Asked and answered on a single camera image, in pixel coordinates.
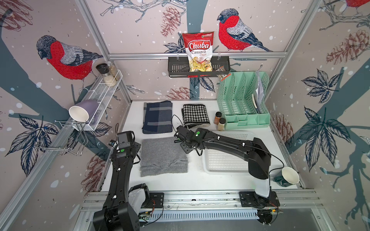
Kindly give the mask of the grey knitted scarf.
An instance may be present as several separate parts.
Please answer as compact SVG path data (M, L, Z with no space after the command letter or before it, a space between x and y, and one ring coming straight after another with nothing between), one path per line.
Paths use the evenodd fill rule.
M142 141L141 177L188 172L188 157L175 137Z

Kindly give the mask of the white plastic basket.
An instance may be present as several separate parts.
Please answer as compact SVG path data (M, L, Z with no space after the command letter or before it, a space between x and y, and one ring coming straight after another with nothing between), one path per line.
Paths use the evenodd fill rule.
M216 132L226 137L241 140L253 140L255 137L255 134L250 131ZM204 150L202 163L204 171L210 175L250 175L248 172L248 162L221 151L212 149Z

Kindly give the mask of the navy plaid scarf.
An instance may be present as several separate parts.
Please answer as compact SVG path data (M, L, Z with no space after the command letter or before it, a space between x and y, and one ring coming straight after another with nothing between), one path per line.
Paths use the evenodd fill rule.
M142 132L144 134L171 133L173 130L171 119L171 101L144 103Z

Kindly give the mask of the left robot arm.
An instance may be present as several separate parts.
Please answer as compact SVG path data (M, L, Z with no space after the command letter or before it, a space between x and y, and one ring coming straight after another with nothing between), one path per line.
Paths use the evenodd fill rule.
M150 202L146 184L129 187L134 159L141 144L121 147L111 155L112 179L107 199L100 211L94 213L93 226L96 231L138 231L139 212L142 205Z

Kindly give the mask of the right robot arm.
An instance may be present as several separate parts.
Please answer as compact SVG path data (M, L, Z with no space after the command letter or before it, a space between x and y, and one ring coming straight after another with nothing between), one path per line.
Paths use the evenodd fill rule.
M259 138L240 140L217 134L213 131L198 128L191 131L179 126L174 137L180 141L180 146L186 154L193 150L199 156L206 149L221 151L248 162L248 173L255 178L254 194L259 197L270 196L270 174L272 154Z

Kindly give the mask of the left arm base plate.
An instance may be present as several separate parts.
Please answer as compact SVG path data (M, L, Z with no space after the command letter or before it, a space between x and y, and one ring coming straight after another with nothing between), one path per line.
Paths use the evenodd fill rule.
M139 194L139 205L144 208L163 208L164 193L141 192Z

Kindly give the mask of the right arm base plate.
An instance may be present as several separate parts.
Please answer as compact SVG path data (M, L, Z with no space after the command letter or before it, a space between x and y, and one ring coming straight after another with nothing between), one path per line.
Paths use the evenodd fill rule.
M265 207L280 207L280 202L275 191L270 191L268 198L257 195L255 191L241 191L239 192L239 197L241 206L244 208L263 209Z

